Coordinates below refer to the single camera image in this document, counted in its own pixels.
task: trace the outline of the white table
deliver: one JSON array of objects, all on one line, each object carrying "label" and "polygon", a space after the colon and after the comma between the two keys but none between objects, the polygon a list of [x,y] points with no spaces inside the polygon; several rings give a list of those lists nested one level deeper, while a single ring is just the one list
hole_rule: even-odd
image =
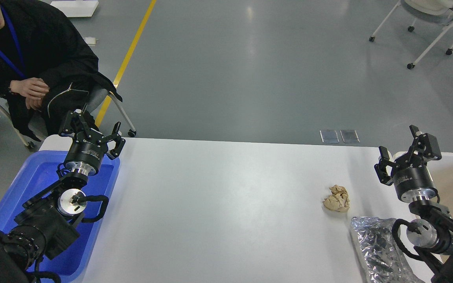
[{"label": "white table", "polygon": [[[51,136],[40,150],[68,150]],[[127,138],[76,283],[361,283],[354,216],[413,219],[374,171],[375,147]],[[351,208],[321,201],[335,184]],[[408,259],[417,276],[433,276]]]},{"label": "white table", "polygon": [[68,18],[91,17],[94,14],[98,0],[62,0],[52,1],[50,5],[61,10]]}]

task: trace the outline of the crumpled foil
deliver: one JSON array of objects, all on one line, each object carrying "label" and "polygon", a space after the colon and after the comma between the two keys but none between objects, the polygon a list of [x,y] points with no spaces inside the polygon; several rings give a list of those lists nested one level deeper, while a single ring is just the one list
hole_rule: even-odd
[{"label": "crumpled foil", "polygon": [[391,229],[396,219],[354,217],[350,232],[367,283],[424,283],[415,276],[396,245]]}]

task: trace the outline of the crumpled brown paper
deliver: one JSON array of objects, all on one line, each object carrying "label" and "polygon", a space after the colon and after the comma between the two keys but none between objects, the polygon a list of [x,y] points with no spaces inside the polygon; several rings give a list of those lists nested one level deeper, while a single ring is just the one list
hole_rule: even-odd
[{"label": "crumpled brown paper", "polygon": [[347,212],[350,207],[349,193],[347,193],[347,190],[339,185],[330,187],[330,190],[331,195],[322,204],[331,211]]}]

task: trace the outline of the gray floor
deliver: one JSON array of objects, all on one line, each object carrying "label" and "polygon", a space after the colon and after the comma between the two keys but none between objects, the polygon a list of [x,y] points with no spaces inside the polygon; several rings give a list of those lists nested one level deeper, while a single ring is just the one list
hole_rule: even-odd
[{"label": "gray floor", "polygon": [[[99,1],[72,21],[114,79],[151,1]],[[157,0],[118,90],[140,138],[322,145],[320,129],[355,129],[361,143],[337,145],[397,152],[415,124],[453,152],[453,30],[407,70],[440,28],[410,33],[399,9],[369,42],[395,3]],[[110,106],[101,130],[121,119]],[[30,154],[10,127],[0,120],[0,199]]]}]

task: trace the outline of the black jacket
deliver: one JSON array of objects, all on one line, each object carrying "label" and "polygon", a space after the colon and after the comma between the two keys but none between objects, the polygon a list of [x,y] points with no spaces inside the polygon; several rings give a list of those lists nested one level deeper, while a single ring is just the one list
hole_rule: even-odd
[{"label": "black jacket", "polygon": [[[0,4],[15,27],[27,77],[42,78],[50,88],[75,77],[90,77],[121,100],[111,81],[99,73],[97,56],[61,11],[39,0],[0,0]],[[12,80],[21,78],[0,58],[0,96],[8,93]]]}]

